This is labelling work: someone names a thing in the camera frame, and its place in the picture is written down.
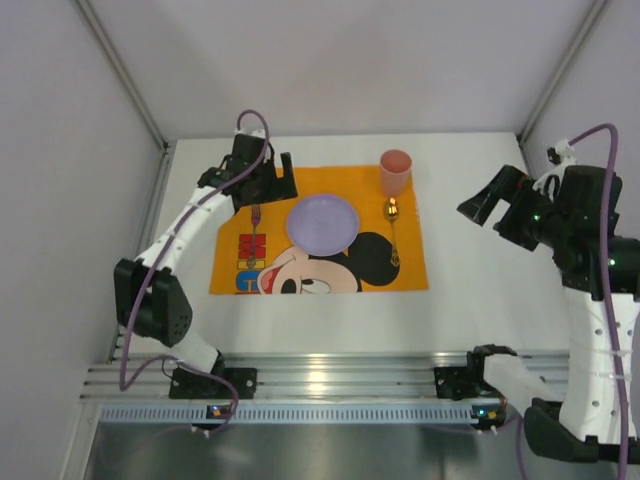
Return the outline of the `lilac plate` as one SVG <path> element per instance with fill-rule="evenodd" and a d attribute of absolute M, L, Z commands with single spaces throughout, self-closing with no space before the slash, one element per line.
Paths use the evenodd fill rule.
<path fill-rule="evenodd" d="M 291 243 L 307 254 L 327 257 L 346 250 L 360 229 L 359 215 L 341 197 L 312 195 L 298 201 L 286 220 Z"/>

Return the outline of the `orange Mickey Mouse placemat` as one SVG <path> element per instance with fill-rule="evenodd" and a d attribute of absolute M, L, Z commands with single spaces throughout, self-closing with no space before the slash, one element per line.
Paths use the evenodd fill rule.
<path fill-rule="evenodd" d="M 300 198 L 331 194 L 349 202 L 360 229 L 343 252 L 314 256 L 294 246 L 286 231 L 296 200 L 261 206 L 258 244 L 264 256 L 249 269 L 251 210 L 241 209 L 219 230 L 208 292 L 211 295 L 337 294 L 402 292 L 429 287 L 413 185 L 406 184 L 397 202 L 395 222 L 401 265 L 391 264 L 391 228 L 384 216 L 385 197 L 375 165 L 296 168 Z"/>

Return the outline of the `gold spoon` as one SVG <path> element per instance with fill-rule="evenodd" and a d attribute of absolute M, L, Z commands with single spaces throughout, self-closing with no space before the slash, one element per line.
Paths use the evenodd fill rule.
<path fill-rule="evenodd" d="M 399 218 L 399 209 L 397 200 L 393 197 L 389 197 L 386 200 L 384 206 L 384 216 L 385 219 L 389 222 L 391 228 L 391 264 L 395 267 L 399 267 L 401 265 L 401 259 L 399 256 L 397 241 L 396 241 L 396 230 L 395 230 L 395 222 Z"/>

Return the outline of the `red cup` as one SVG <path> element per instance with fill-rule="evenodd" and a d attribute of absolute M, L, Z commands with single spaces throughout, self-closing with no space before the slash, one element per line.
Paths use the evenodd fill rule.
<path fill-rule="evenodd" d="M 412 168 L 412 159 L 402 150 L 388 150 L 380 157 L 380 185 L 387 197 L 397 197 L 406 186 Z"/>

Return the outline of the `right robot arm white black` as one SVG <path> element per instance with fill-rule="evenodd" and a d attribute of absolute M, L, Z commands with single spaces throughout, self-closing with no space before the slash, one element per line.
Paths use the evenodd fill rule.
<path fill-rule="evenodd" d="M 522 415 L 538 456 L 570 462 L 639 462 L 628 397 L 635 322 L 639 316 L 639 242 L 619 236 L 616 174 L 569 166 L 534 180 L 505 165 L 458 210 L 484 225 L 499 201 L 509 207 L 494 229 L 526 250 L 545 245 L 561 274 L 570 312 L 569 378 L 554 398 L 517 353 L 483 345 L 467 354 L 477 386 L 499 392 Z"/>

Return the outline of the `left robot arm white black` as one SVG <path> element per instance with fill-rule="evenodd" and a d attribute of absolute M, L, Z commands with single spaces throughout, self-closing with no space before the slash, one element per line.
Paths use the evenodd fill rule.
<path fill-rule="evenodd" d="M 164 346 L 159 360 L 172 361 L 205 378 L 218 375 L 224 366 L 222 354 L 193 328 L 194 311 L 180 276 L 240 209 L 297 195 L 290 153 L 275 154 L 265 136 L 237 133 L 230 153 L 200 176 L 165 232 L 135 259 L 116 264 L 116 317 L 126 330 L 121 390 L 129 389 L 141 374 L 128 373 L 126 367 L 134 337 Z"/>

